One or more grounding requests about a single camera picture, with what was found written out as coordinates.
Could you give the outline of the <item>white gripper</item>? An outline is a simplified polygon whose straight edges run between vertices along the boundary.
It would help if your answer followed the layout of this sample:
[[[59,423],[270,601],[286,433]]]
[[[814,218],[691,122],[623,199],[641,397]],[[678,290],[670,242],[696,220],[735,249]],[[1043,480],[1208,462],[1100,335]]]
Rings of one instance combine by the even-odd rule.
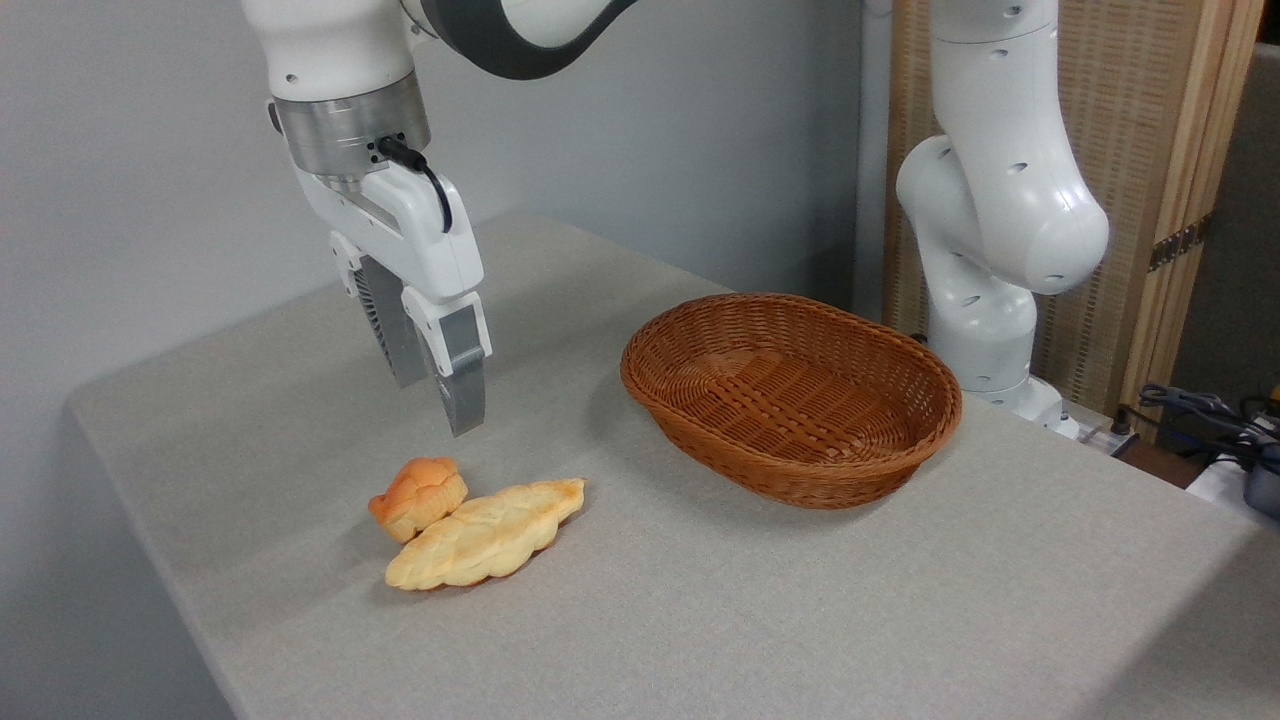
[[[403,167],[366,174],[358,192],[347,195],[305,170],[294,176],[334,229],[330,247],[340,281],[360,302],[396,383],[406,388],[428,377],[424,346],[452,434],[480,427],[484,363],[493,347],[474,291],[484,277],[483,261],[458,190],[440,179],[452,213],[445,233],[435,186]],[[404,290],[402,281],[413,288]]]

